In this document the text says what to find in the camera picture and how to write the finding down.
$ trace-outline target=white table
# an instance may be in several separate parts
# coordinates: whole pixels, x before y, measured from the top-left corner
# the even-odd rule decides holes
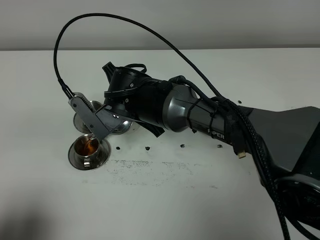
[[[244,106],[320,108],[319,48],[183,52],[223,95]],[[184,75],[212,96],[173,51],[58,53],[69,87],[100,102],[108,89],[101,67],[109,61],[144,63],[162,80]],[[80,171],[67,157],[81,133],[57,82],[53,52],[0,52],[0,78],[0,229],[8,219],[34,213],[46,240],[282,239],[250,156],[238,159],[230,146],[217,148],[217,140],[191,130],[156,138],[140,127],[108,137],[108,162]],[[305,239],[290,224],[289,230],[293,240]]]

